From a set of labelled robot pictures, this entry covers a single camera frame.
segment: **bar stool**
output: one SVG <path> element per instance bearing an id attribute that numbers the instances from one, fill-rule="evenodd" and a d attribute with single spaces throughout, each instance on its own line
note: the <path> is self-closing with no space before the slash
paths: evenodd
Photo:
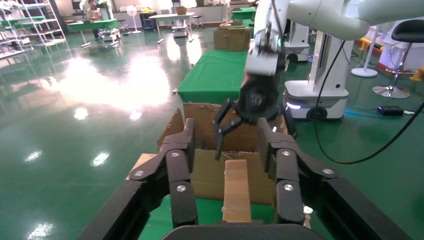
<path id="1" fill-rule="evenodd" d="M 205 28 L 203 26 L 203 24 L 200 23 L 199 19 L 201 18 L 201 15 L 195 15 L 193 16 L 194 19 L 197 19 L 197 23 L 194 25 L 194 28 L 197 28 L 197 30 L 199 30 L 199 26 L 201 26 L 202 28 Z"/>
<path id="2" fill-rule="evenodd" d="M 396 87 L 400 74 L 404 74 L 404 64 L 412 43 L 424 43 L 424 20 L 408 20 L 397 25 L 391 38 L 395 41 L 408 43 L 406 50 L 402 55 L 399 66 L 394 72 L 394 81 L 389 86 L 375 86 L 372 88 L 374 93 L 387 98 L 405 99 L 409 98 L 410 94 L 405 90 Z"/>

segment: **yellow object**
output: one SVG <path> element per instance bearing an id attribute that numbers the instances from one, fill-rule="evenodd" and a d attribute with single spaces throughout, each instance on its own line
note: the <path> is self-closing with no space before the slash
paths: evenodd
<path id="1" fill-rule="evenodd" d="M 423 81 L 424 80 L 424 66 L 418 68 L 418 72 L 412 75 L 409 79 L 414 81 Z"/>
<path id="2" fill-rule="evenodd" d="M 366 39 L 365 37 L 361 38 L 360 40 L 362 41 L 362 45 L 360 46 L 360 50 L 364 51 L 367 48 L 368 44 L 371 44 L 371 41 Z"/>

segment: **cardboard box on table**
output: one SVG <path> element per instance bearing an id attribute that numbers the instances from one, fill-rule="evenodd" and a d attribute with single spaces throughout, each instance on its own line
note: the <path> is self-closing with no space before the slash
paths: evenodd
<path id="1" fill-rule="evenodd" d="M 213 45 L 216 50 L 242 52 L 249 49 L 250 29 L 218 27 L 213 32 Z"/>
<path id="2" fill-rule="evenodd" d="M 221 158 L 219 161 L 215 160 L 215 129 L 212 120 L 220 107 L 220 105 L 208 103 L 184 104 L 184 118 L 195 119 L 195 139 L 197 142 L 203 142 L 205 146 L 204 149 L 196 149 L 194 154 L 191 184 L 195 196 L 203 199 L 223 200 L 226 160 L 246 160 L 250 203 L 272 205 L 275 184 L 264 172 L 259 154 L 254 152 L 257 142 L 255 125 L 242 124 L 226 135 Z M 235 112 L 230 111 L 222 124 L 228 124 L 235 118 Z M 157 141 L 157 145 L 160 147 L 166 136 L 183 131 L 184 122 L 182 112 L 177 109 Z"/>

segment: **green table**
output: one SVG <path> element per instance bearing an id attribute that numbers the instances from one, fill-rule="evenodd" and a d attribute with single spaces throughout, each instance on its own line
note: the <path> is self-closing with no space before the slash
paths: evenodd
<path id="1" fill-rule="evenodd" d="M 240 10 L 232 11 L 231 19 L 232 20 L 252 19 L 255 13 L 256 13 L 256 9 L 252 7 L 244 7 L 244 8 L 240 8 Z"/>
<path id="2" fill-rule="evenodd" d="M 222 104 L 239 98 L 247 51 L 205 52 L 178 87 L 184 103 Z"/>
<path id="3" fill-rule="evenodd" d="M 81 32 L 82 39 L 84 40 L 84 44 L 81 45 L 81 48 L 84 48 L 92 44 L 91 42 L 86 42 L 86 38 L 84 37 L 84 34 L 83 34 L 84 30 L 93 30 L 93 29 L 112 30 L 112 29 L 119 28 L 119 23 L 117 19 L 111 19 L 111 20 L 100 20 L 100 21 L 89 22 L 89 23 L 77 21 L 77 22 L 68 24 L 68 26 L 71 31 Z M 112 38 L 112 43 L 110 45 L 112 46 L 117 43 L 118 41 L 115 41 Z"/>

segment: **black device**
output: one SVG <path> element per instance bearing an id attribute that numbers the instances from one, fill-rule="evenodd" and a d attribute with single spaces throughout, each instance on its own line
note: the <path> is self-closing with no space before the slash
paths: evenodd
<path id="1" fill-rule="evenodd" d="M 322 240 L 304 227 L 304 204 L 312 207 L 336 239 L 409 240 L 410 238 L 347 179 L 304 153 L 291 135 L 257 121 L 257 149 L 275 183 L 274 223 L 199 225 L 191 185 L 195 120 L 167 136 L 158 155 L 133 169 L 84 229 L 79 240 L 137 240 L 151 211 L 170 195 L 173 230 L 164 240 Z"/>
<path id="2" fill-rule="evenodd" d="M 72 2 L 72 9 L 80 10 L 80 3 L 81 3 L 81 1 L 73 1 Z"/>
<path id="3" fill-rule="evenodd" d="M 404 110 L 399 106 L 379 106 L 377 108 L 377 112 L 379 112 L 383 116 L 403 116 Z"/>

